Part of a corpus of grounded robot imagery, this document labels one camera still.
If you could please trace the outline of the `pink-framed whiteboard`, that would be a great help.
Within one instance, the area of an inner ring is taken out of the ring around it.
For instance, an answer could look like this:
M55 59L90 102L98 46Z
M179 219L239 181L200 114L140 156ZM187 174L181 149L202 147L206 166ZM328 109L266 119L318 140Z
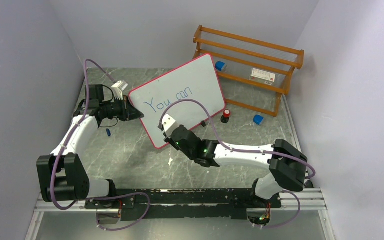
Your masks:
M181 125L193 129L226 107L213 58L203 54L163 75L132 89L128 98L143 113L141 123L156 149L166 146L158 128L164 111Z

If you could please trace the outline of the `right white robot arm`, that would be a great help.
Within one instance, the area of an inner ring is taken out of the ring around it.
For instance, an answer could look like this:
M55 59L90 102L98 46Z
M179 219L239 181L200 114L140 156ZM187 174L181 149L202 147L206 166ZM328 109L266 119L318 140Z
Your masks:
M238 165L269 170L253 183L249 199L255 207L262 207L283 190L301 192L305 188L308 159L286 140L261 146L234 145L200 139L183 125L161 130L166 143L202 167Z

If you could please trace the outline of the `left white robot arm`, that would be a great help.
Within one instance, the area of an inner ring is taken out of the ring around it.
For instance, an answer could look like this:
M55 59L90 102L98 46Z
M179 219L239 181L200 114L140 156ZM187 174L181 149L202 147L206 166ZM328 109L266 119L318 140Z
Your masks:
M109 90L111 100L105 100L102 84L91 84L73 114L69 131L60 145L49 155L40 156L36 162L42 198L51 202L54 191L56 201L76 201L98 198L106 208L114 207L119 200L115 184L110 179L91 179L81 162L92 136L105 119L122 122L143 118L143 114L131 104L123 90L125 81L117 81Z

